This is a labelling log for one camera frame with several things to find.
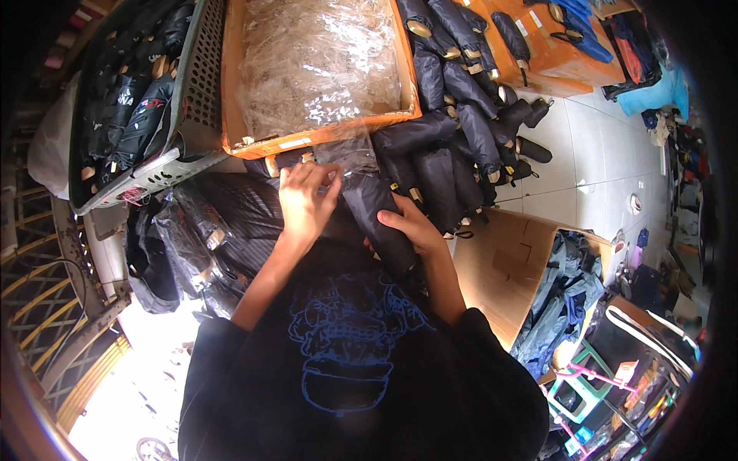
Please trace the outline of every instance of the label sticker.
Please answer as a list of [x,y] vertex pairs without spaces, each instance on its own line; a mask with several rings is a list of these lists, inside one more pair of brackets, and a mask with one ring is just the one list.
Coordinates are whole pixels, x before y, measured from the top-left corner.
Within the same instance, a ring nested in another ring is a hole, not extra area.
[[515,25],[517,26],[518,29],[520,29],[520,33],[523,34],[523,37],[527,37],[528,36],[528,31],[525,30],[525,27],[523,26],[523,23],[519,19],[517,21],[515,21]]
[[538,19],[538,16],[536,16],[536,12],[531,10],[531,17],[533,18],[533,22],[536,23],[536,26],[540,29],[543,27],[543,24],[541,24],[541,21]]

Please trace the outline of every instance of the black cable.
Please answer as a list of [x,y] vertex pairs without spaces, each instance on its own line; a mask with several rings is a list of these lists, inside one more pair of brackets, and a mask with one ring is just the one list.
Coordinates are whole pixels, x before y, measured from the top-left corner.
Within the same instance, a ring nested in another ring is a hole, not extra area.
[[[59,355],[59,352],[64,348],[64,345],[66,344],[67,340],[69,340],[69,337],[72,335],[72,332],[74,332],[75,329],[77,328],[77,326],[80,324],[80,322],[82,322],[82,319],[84,319],[87,316],[87,312],[85,312],[85,304],[87,302],[87,280],[86,280],[85,275],[83,273],[83,269],[75,261],[68,260],[66,258],[60,258],[60,259],[53,260],[53,261],[50,261],[50,262],[45,263],[45,264],[40,264],[38,266],[34,266],[33,264],[24,263],[23,260],[21,259],[21,255],[19,255],[17,251],[15,251],[15,257],[18,258],[17,261],[22,266],[26,266],[27,268],[38,269],[38,268],[42,268],[42,267],[46,267],[46,266],[51,266],[51,265],[57,264],[57,263],[65,263],[65,264],[71,264],[80,273],[80,278],[82,279],[82,286],[83,286],[82,287],[83,288],[83,290],[82,290],[83,291],[82,302],[80,303],[80,308],[82,309],[82,314],[80,315],[80,318],[77,319],[77,321],[72,326],[72,328],[69,329],[69,331],[67,331],[65,333],[64,339],[62,340],[61,344],[59,344],[59,347],[57,347],[56,348],[56,351],[54,352],[54,356],[51,357],[51,360],[49,360],[49,363],[51,364],[51,363],[54,362],[54,360],[56,360],[57,356]],[[49,371],[49,368],[50,367],[46,367],[46,369],[44,370],[44,375],[41,376],[41,380],[43,380],[46,377],[46,373]]]

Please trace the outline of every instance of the cardboard box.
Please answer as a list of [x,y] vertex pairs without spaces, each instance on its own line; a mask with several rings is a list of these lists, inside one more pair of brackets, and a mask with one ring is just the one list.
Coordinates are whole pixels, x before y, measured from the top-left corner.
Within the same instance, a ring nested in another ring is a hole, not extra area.
[[418,98],[418,88],[415,84],[415,68],[413,67],[413,54],[410,50],[410,42],[399,20],[400,13],[397,10],[395,0],[385,1],[389,3],[395,18],[398,19],[394,21],[394,44],[397,70],[401,84],[401,110],[364,117],[347,123],[329,125],[315,130],[301,131],[276,139],[255,142],[241,148],[237,148],[236,145],[243,144],[243,138],[248,136],[248,133],[241,108],[238,106],[233,95],[236,94],[236,90],[241,84],[241,71],[238,70],[238,64],[241,63],[245,56],[244,42],[242,41],[241,35],[245,1],[229,1],[223,33],[221,70],[223,149],[229,154],[241,157],[242,159],[259,159],[285,150],[351,137],[350,134],[355,133],[352,125],[357,127],[366,125],[367,128],[375,131],[384,126],[420,117],[422,113]]
[[[460,4],[466,4],[464,0],[456,1]],[[528,78],[528,86],[526,87],[523,83],[523,75],[520,73],[520,67],[518,67],[515,59],[505,45],[503,37],[492,22],[492,13],[499,11],[500,8],[492,0],[473,0],[469,4],[466,4],[466,7],[485,18],[489,23],[484,36],[492,51],[497,68],[500,70],[500,77],[497,78],[497,82],[505,83],[513,89],[533,91],[557,97],[569,97],[594,91],[591,85],[577,80],[550,77],[537,74],[533,71],[526,71],[525,73],[525,76]]]
[[623,83],[625,75],[615,50],[598,19],[590,17],[590,25],[598,42],[613,55],[609,63],[602,63],[580,52],[573,45],[551,37],[552,32],[564,32],[565,27],[551,17],[546,4],[524,5],[520,0],[493,0],[498,11],[509,14],[516,21],[531,50],[531,72],[547,77],[568,78],[589,86]]
[[610,263],[610,242],[581,229],[522,213],[485,209],[489,224],[474,221],[474,238],[456,243],[454,265],[467,307],[476,307],[509,351],[531,308],[560,230],[581,232],[592,253]]

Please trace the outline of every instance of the orange cardboard box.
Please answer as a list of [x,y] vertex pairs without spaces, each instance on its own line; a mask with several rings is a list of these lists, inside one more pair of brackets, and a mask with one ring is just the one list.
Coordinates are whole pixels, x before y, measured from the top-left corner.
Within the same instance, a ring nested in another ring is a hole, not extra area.
[[[464,4],[463,0],[457,1],[458,3]],[[507,49],[505,41],[492,23],[492,13],[500,11],[500,8],[492,0],[473,0],[466,7],[485,18],[489,23],[484,36],[492,51],[494,61],[500,70],[500,77],[497,79],[498,83],[505,83],[513,89],[533,91],[557,97],[569,97],[594,91],[591,85],[571,78],[550,77],[530,71],[526,71],[525,73],[525,76],[528,78],[528,86],[526,87],[523,83],[523,75],[520,73],[520,67],[518,67],[512,54]]]
[[608,64],[580,52],[573,45],[551,37],[552,32],[564,32],[545,4],[528,7],[520,0],[492,0],[498,11],[509,14],[523,34],[531,50],[531,72],[547,77],[578,80],[590,86],[606,86],[623,83],[625,75],[615,56],[610,40],[597,18],[590,17],[590,24],[598,42],[613,55]]
[[384,126],[420,117],[422,113],[418,98],[418,87],[415,84],[415,68],[413,67],[413,54],[410,50],[410,42],[399,20],[400,13],[397,10],[395,0],[386,1],[392,8],[396,18],[394,21],[394,44],[397,70],[401,84],[401,110],[372,115],[315,130],[301,131],[275,139],[254,142],[246,146],[243,146],[244,137],[248,135],[246,123],[244,122],[241,108],[238,107],[233,97],[236,94],[238,86],[241,84],[241,72],[238,70],[238,64],[244,59],[245,55],[244,42],[241,40],[245,2],[244,0],[229,1],[223,34],[223,56],[221,61],[221,100],[223,101],[221,111],[223,134],[221,140],[223,149],[229,154],[241,157],[242,159],[259,159],[285,150],[353,136],[352,133],[355,130],[352,130],[352,128],[354,125],[356,127],[366,125],[371,131],[375,131]]

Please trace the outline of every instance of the white tile floor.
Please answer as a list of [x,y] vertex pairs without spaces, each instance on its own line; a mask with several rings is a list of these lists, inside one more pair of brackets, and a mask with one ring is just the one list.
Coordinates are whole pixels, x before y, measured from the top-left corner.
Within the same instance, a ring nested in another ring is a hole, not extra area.
[[[519,91],[518,96],[532,102],[539,95]],[[535,129],[524,125],[520,129],[520,136],[549,149],[553,160],[531,161],[540,178],[516,181],[517,187],[498,187],[500,208],[592,229],[607,240],[622,229],[632,246],[645,227],[650,239],[644,263],[656,267],[667,237],[663,151],[651,144],[640,115],[626,117],[620,105],[605,100],[599,89],[553,99]],[[629,210],[634,193],[643,205],[638,215]],[[623,257],[624,252],[612,258],[607,281]]]

